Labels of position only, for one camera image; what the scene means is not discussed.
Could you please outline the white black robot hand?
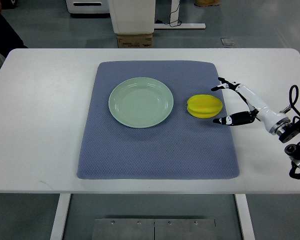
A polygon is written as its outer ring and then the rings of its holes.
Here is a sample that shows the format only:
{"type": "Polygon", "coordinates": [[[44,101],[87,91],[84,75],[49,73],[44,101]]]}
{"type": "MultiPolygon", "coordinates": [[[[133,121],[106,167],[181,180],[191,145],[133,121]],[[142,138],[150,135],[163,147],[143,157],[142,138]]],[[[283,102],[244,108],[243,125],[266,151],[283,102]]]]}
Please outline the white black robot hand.
{"type": "Polygon", "coordinates": [[[282,112],[276,112],[252,90],[241,83],[230,82],[222,77],[218,80],[221,84],[213,87],[213,92],[220,89],[230,89],[236,92],[240,98],[246,103],[249,110],[233,113],[231,115],[215,118],[214,123],[227,126],[240,126],[253,123],[255,120],[263,122],[265,129],[272,135],[282,135],[284,131],[291,126],[291,120],[282,112]]]}

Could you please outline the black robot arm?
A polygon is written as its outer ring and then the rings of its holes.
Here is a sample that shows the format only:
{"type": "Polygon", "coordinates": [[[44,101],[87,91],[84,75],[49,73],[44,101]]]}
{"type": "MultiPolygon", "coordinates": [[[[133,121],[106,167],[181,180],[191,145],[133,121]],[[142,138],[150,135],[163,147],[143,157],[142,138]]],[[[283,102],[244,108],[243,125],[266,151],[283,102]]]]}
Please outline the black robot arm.
{"type": "MultiPolygon", "coordinates": [[[[300,111],[295,107],[299,97],[299,88],[293,85],[289,89],[289,106],[296,115],[292,118],[292,122],[283,127],[283,133],[279,136],[282,143],[287,143],[300,134],[300,111]]],[[[293,179],[300,180],[300,142],[297,144],[289,144],[284,148],[284,152],[289,156],[291,161],[291,169],[289,176],[293,179]]]]}

